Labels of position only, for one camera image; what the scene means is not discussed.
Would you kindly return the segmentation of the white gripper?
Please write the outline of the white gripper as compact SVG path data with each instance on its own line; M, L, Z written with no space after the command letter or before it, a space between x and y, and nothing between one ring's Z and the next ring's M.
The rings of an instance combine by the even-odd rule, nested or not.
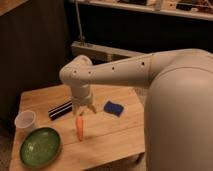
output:
M93 112L97 113L96 107L92 104L93 94L91 92L90 86L79 85L71 87L72 94L72 103L76 106L73 106L73 115L78 115L79 107L78 106L88 106L88 108Z

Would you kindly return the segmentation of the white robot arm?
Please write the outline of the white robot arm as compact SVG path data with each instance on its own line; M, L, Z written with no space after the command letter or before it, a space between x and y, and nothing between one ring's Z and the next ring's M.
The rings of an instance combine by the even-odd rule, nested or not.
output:
M213 54L181 49L94 65L79 55L60 70L75 108L92 104L92 84L148 89L148 171L213 171Z

